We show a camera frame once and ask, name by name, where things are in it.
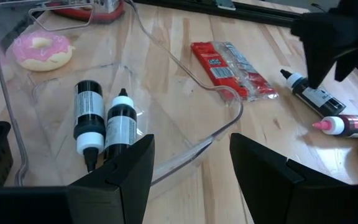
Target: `wooden table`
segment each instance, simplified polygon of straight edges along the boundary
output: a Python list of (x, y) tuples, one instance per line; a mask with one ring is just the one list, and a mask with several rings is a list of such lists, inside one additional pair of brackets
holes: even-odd
[[(241, 1), (305, 12), (267, 2)], [(311, 128), (319, 116), (285, 88), (281, 68), (306, 74), (302, 44), (289, 29), (154, 6), (139, 5), (139, 12), (146, 28), (191, 71), (204, 77), (204, 82), (209, 80), (192, 55), (190, 44), (211, 40), (232, 42), (280, 94), (276, 100), (244, 103), (236, 128), (312, 169), (358, 184), (358, 140), (334, 138)], [(357, 70), (341, 83), (334, 81), (331, 71), (323, 86), (347, 105), (345, 113), (358, 114)], [(4, 108), (0, 87), (0, 119), (9, 120)], [(12, 184), (12, 180), (11, 174), (7, 184)], [(193, 175), (149, 202), (144, 223), (253, 223), (233, 172), (229, 133), (211, 146)]]

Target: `clear plastic bin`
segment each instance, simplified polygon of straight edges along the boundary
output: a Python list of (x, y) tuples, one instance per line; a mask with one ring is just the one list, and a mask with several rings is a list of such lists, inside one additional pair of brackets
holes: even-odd
[[(56, 4), (50, 7), (48, 2)], [(206, 73), (192, 75), (160, 45), (166, 42), (150, 37), (146, 32), (159, 28), (144, 7), (137, 10), (131, 1), (119, 2), (125, 13), (112, 23), (100, 23), (96, 18), (103, 10), (86, 2), (0, 3), (0, 79), (21, 156), (14, 158), (20, 169), (11, 171), (16, 172), (15, 184), (68, 185), (87, 174), (73, 138), (74, 86), (95, 80), (103, 88), (106, 110), (126, 88), (135, 102), (138, 139), (155, 135), (153, 198), (195, 170), (201, 153), (240, 118), (242, 102), (232, 89), (204, 86), (199, 79), (209, 84)], [(89, 22), (50, 10), (80, 6), (93, 8)], [(19, 25), (6, 20), (18, 16)], [(18, 64), (12, 52), (15, 40), (38, 31), (70, 40), (75, 50), (66, 65), (33, 72)], [(223, 102), (217, 93), (223, 89), (235, 98)]]

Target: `black nozzle tip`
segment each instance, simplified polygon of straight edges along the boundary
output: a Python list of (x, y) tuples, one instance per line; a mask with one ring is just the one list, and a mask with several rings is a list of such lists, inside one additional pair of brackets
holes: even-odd
[(292, 75), (291, 72), (289, 72), (289, 71), (287, 71), (287, 70), (284, 70), (284, 69), (281, 69), (280, 72), (281, 72), (281, 74), (283, 74), (283, 76), (284, 76), (285, 78), (287, 78), (287, 79)]
[(96, 163), (98, 162), (99, 149), (89, 147), (83, 151), (83, 154), (88, 172), (94, 171), (96, 169)]
[(118, 95), (119, 96), (128, 96), (127, 90), (125, 88), (122, 88)]

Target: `toy donut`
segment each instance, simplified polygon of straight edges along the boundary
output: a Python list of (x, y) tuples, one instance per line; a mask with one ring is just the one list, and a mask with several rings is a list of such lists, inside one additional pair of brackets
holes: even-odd
[(46, 72), (65, 65), (71, 59), (73, 49), (65, 36), (37, 31), (16, 38), (12, 51), (22, 67)]

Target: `red candy package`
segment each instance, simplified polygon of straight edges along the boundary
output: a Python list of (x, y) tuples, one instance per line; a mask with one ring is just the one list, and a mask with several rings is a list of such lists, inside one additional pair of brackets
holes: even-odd
[[(215, 86), (226, 85), (238, 92), (243, 100), (274, 99), (278, 93), (230, 42), (195, 42), (193, 53), (203, 65)], [(224, 100), (233, 94), (221, 91)]]

